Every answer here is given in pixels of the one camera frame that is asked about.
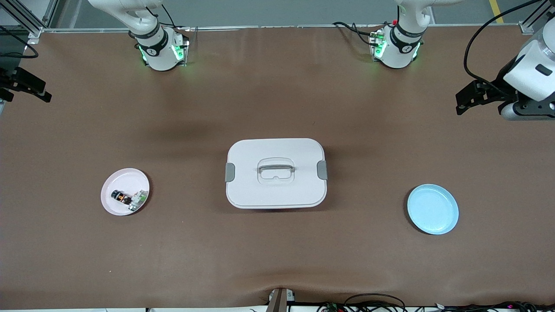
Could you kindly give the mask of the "light blue round plate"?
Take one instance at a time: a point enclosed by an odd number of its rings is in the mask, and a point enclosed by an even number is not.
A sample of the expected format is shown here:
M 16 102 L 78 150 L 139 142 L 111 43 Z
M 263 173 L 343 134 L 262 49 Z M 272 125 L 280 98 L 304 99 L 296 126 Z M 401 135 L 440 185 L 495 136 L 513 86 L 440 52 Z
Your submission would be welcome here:
M 443 235 L 456 227 L 459 206 L 455 197 L 442 186 L 422 184 L 408 196 L 407 211 L 410 221 L 420 231 L 430 235 Z

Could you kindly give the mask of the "pink round plate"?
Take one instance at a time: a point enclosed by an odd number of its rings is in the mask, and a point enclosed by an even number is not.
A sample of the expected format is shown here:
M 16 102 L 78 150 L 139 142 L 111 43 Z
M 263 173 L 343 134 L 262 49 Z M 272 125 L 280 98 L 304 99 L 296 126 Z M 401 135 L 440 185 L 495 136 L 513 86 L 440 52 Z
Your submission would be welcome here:
M 119 190 L 124 194 L 127 194 L 129 197 L 132 197 L 139 190 L 147 190 L 150 193 L 150 181 L 147 178 L 147 175 L 141 170 L 135 168 L 125 168 L 114 172 L 104 182 L 101 190 L 101 203 L 104 209 L 111 213 L 111 215 L 132 215 L 133 213 L 139 211 L 140 208 L 137 211 L 132 212 L 127 208 L 127 205 L 119 203 L 117 200 L 111 198 L 111 193 L 114 190 Z

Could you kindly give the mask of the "white lidded storage box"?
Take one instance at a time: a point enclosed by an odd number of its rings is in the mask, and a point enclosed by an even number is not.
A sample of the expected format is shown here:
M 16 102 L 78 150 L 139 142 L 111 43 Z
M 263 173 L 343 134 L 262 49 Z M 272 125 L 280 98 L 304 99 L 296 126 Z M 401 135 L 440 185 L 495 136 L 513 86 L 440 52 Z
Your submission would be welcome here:
M 294 162 L 295 180 L 288 185 L 262 185 L 257 165 L 262 159 L 283 157 Z M 311 208 L 327 195 L 327 180 L 317 176 L 317 162 L 325 160 L 323 146 L 311 138 L 240 140 L 227 154 L 235 165 L 235 179 L 226 182 L 226 197 L 240 209 Z

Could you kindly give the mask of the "brown table mat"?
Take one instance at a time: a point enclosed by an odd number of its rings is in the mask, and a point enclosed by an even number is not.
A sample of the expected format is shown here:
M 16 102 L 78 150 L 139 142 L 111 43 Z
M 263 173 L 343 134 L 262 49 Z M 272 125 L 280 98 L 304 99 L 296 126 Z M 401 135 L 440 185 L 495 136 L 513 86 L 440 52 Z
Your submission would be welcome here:
M 47 33 L 21 65 L 44 103 L 0 115 L 0 309 L 257 306 L 385 293 L 409 306 L 555 302 L 555 122 L 456 115 L 473 26 L 432 27 L 391 70 L 337 28 L 199 32 L 188 64 L 157 72 L 126 33 Z M 225 193 L 240 140 L 311 138 L 328 192 L 317 207 L 247 211 Z M 135 168 L 136 213 L 101 203 Z M 420 231 L 407 200 L 447 189 L 459 220 Z

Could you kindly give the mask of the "aluminium frame post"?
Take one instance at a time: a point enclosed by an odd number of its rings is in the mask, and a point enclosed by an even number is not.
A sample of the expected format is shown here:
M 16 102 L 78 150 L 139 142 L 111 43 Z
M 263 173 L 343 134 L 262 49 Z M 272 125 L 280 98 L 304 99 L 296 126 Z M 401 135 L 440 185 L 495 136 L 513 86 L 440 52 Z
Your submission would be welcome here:
M 551 8 L 550 0 L 541 0 L 539 5 L 524 20 L 519 21 L 519 28 L 522 34 L 528 36 L 535 33 L 533 24 L 544 16 Z
M 50 27 L 60 0 L 0 0 L 0 26 L 13 33 L 27 33 L 28 41 L 38 43 Z

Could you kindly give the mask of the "green and white switch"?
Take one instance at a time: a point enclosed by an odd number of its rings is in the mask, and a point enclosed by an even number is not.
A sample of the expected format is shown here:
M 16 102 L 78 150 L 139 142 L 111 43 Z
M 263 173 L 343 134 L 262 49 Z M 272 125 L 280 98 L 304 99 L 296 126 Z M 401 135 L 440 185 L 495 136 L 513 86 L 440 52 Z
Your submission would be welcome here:
M 130 204 L 127 206 L 127 208 L 132 212 L 137 211 L 146 202 L 148 194 L 149 192 L 147 190 L 139 190 L 131 197 Z

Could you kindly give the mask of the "brown metal table bracket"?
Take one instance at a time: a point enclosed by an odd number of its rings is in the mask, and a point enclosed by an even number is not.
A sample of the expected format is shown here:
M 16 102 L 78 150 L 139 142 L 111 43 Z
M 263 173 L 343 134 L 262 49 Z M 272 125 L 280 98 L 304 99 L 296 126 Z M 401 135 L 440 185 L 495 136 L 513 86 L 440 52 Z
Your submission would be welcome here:
M 269 294 L 265 312 L 291 312 L 291 303 L 295 302 L 295 292 L 291 289 L 276 288 Z

